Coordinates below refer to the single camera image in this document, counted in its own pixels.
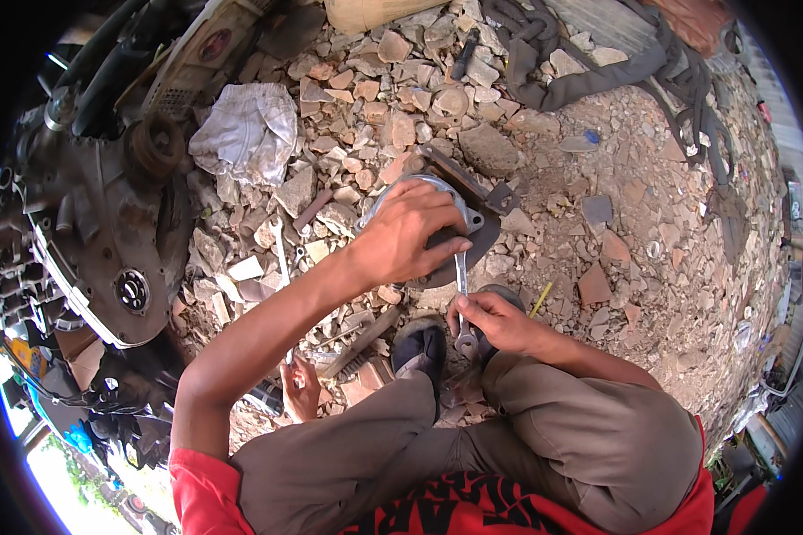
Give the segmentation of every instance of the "black hose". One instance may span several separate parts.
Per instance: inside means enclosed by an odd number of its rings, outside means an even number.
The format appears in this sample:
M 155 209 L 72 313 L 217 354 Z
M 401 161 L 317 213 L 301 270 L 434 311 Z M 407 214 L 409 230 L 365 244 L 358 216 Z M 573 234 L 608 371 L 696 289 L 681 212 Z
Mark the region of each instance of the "black hose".
M 59 80 L 56 80 L 53 89 L 71 86 L 86 77 L 86 80 L 83 80 L 85 86 L 91 79 L 90 74 L 97 70 L 98 65 L 116 46 L 119 32 L 125 27 L 131 16 L 139 11 L 146 2 L 148 0 L 126 0 L 125 4 L 119 6 L 80 49 L 80 52 L 68 65 L 68 69 L 62 73 Z

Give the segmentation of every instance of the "shoe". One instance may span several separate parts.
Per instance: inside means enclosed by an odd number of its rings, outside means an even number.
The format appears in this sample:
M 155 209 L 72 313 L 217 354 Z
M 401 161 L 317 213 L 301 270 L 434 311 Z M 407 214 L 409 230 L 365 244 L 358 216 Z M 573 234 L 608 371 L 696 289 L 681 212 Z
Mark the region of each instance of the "shoe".
M 493 292 L 504 300 L 508 301 L 515 308 L 520 310 L 523 313 L 526 313 L 526 308 L 523 305 L 523 301 L 521 301 L 521 296 L 515 294 L 513 291 L 508 289 L 507 287 L 503 286 L 502 284 L 486 284 L 482 286 L 478 290 L 479 292 Z M 495 348 L 491 345 L 488 341 L 488 338 L 484 335 L 484 333 L 476 328 L 475 325 L 473 327 L 473 334 L 476 335 L 476 339 L 479 340 L 479 357 L 480 363 L 482 365 L 482 371 L 488 366 L 488 363 L 491 362 L 491 358 L 497 354 L 499 348 Z
M 446 362 L 446 334 L 433 317 L 420 317 L 399 329 L 393 339 L 389 362 L 396 376 L 409 370 L 425 372 L 434 390 L 434 421 L 440 416 L 439 383 Z

